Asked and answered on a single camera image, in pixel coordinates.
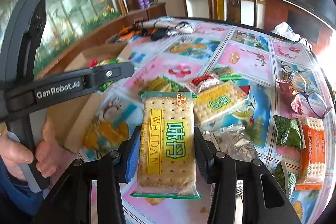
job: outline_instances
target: cardboard box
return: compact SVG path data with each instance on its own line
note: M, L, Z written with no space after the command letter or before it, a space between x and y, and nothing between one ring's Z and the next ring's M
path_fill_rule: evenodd
M66 67L65 71L87 67L93 59L102 61L111 57L128 60L131 48L128 43L112 43L83 50ZM78 153L82 146L85 129L93 119L105 94L93 93L78 97L47 109L47 115L53 121L56 139L66 149Z
M123 60L128 60L130 56L131 47L127 42L104 44L83 50L72 60L64 71L86 68L94 59L98 59L98 62L107 58L117 59L118 57Z

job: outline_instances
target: orange snack package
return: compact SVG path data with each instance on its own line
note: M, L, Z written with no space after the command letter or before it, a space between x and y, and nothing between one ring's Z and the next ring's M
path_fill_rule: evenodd
M321 119L300 117L306 148L301 149L295 190L321 190L325 176L325 136Z

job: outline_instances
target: silver foil wrapper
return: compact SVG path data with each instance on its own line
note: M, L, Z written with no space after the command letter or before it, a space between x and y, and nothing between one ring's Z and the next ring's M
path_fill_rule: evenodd
M203 136L205 140L213 142L217 150L224 152L231 158L251 162L253 159L258 159L259 156L253 143L244 135L244 129L244 125L236 124L214 131L205 131ZM214 186L211 185L211 200L213 198ZM242 194L242 181L237 181L237 196L241 196Z

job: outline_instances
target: red candy wrapper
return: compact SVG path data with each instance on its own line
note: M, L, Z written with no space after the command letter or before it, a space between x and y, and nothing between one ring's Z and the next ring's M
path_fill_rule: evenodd
M221 81L214 73L197 77L186 83L185 87L195 94L199 94L202 90L206 90L212 86L220 84Z
M300 94L295 87L286 80L277 80L279 84L281 98L286 105L290 105L292 110L300 115L303 114L302 103L300 99Z

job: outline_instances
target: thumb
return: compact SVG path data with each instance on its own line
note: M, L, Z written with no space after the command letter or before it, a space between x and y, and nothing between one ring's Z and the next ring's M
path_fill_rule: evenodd
M33 162L33 153L21 143L8 138L7 130L0 137L0 155L3 159L17 164L30 164Z

